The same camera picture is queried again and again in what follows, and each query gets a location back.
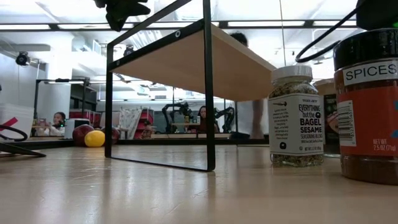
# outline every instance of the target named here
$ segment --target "glass jar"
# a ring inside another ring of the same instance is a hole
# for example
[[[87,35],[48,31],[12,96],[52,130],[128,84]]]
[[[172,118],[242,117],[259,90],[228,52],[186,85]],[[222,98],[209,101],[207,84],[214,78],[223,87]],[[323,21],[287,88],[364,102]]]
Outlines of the glass jar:
[[[305,65],[272,72],[274,90],[268,99],[269,141],[274,165],[295,167],[323,163],[322,109]]]
[[[323,152],[325,157],[340,158],[338,140],[337,96],[335,80],[328,78],[313,84],[318,90],[322,107]]]
[[[398,29],[354,35],[334,51],[341,171],[398,185]]]

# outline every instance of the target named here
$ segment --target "spices label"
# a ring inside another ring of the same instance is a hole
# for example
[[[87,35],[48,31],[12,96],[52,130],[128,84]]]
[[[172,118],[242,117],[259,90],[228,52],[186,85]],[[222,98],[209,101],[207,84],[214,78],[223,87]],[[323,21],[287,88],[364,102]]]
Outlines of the spices label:
[[[398,87],[340,94],[338,127],[342,154],[398,156]]]
[[[343,70],[344,85],[398,78],[398,61],[384,61],[358,65]]]
[[[318,95],[293,93],[269,99],[271,153],[323,154],[322,113]]]

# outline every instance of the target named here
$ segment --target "white jar lid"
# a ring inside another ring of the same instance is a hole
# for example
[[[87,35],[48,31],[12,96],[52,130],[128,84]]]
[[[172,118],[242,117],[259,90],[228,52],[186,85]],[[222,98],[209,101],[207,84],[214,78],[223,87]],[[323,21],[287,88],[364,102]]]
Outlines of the white jar lid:
[[[292,65],[277,68],[271,73],[271,81],[287,77],[310,77],[312,79],[312,68],[308,65]]]

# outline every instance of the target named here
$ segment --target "ceiling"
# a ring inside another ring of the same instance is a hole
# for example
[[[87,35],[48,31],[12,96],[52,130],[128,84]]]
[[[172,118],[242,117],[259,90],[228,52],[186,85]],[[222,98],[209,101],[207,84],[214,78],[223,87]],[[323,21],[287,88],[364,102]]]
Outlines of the ceiling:
[[[148,0],[147,7],[153,13],[161,10],[174,0]],[[341,19],[352,11],[357,0],[212,0],[213,21],[247,21],[247,20],[304,20],[304,19]],[[0,0],[0,24],[7,23],[90,23],[106,22],[105,10],[98,9],[93,0]],[[129,22],[143,21],[147,16],[130,17]],[[181,7],[164,17],[163,22],[195,21],[202,18],[201,0]],[[322,35],[325,29],[241,29],[246,34],[249,48],[268,60],[276,67],[291,65],[296,54],[314,38]],[[144,30],[124,41],[119,46],[115,58],[122,57],[126,44],[136,49],[156,41],[174,30]],[[322,40],[310,52],[316,52],[331,43],[361,32],[358,29],[338,29]],[[103,47],[101,54],[74,52],[74,77],[86,76],[100,80],[106,71],[106,59],[103,57],[104,46],[122,32],[113,31],[79,31],[79,32],[0,32],[0,49],[5,45],[45,44],[57,48],[76,37],[95,40]],[[44,62],[50,54],[35,54]],[[332,77],[333,63],[314,65],[316,71],[327,71],[314,74],[315,78]]]

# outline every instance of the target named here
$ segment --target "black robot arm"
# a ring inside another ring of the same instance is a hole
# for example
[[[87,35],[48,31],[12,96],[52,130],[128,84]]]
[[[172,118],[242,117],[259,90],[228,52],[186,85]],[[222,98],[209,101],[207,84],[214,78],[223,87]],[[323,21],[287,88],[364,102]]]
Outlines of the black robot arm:
[[[235,118],[235,109],[233,107],[229,107],[222,111],[219,111],[217,108],[214,108],[214,112],[215,112],[216,119],[218,119],[222,116],[225,116],[225,124],[223,125],[223,133],[230,133],[231,125]]]
[[[170,107],[178,107],[179,108],[178,110],[173,110],[170,112],[171,122],[169,120],[169,117],[167,116],[167,109]],[[188,116],[189,118],[192,118],[192,110],[189,108],[189,105],[187,102],[166,104],[162,108],[162,113],[166,120],[166,133],[174,133],[175,130],[177,129],[177,127],[172,126],[172,123],[174,123],[174,113],[176,113],[176,112],[183,114],[184,116]]]

